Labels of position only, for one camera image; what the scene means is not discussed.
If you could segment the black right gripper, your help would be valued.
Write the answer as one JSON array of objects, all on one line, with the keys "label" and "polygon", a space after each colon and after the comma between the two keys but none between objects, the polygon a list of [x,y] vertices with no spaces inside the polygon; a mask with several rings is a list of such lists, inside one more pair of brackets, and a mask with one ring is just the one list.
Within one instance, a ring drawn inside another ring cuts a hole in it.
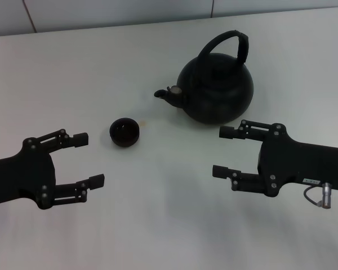
[{"label": "black right gripper", "polygon": [[222,126],[219,137],[262,141],[259,174],[214,165],[212,176],[227,179],[233,191],[276,197],[281,187],[297,183],[320,187],[329,183],[338,190],[338,148],[297,142],[283,124],[264,124],[242,120],[239,127]]}]

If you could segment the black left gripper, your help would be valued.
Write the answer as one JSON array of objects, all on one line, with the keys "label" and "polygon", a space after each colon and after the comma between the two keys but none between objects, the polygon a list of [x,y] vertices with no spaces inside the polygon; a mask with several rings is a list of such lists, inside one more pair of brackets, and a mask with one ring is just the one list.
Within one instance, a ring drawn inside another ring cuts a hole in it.
[{"label": "black left gripper", "polygon": [[72,137],[65,129],[39,138],[27,138],[19,153],[0,159],[0,204],[31,199],[42,209],[57,205],[85,203],[87,190],[104,187],[103,174],[70,184],[56,184],[55,168],[49,152],[87,146],[87,133]]}]

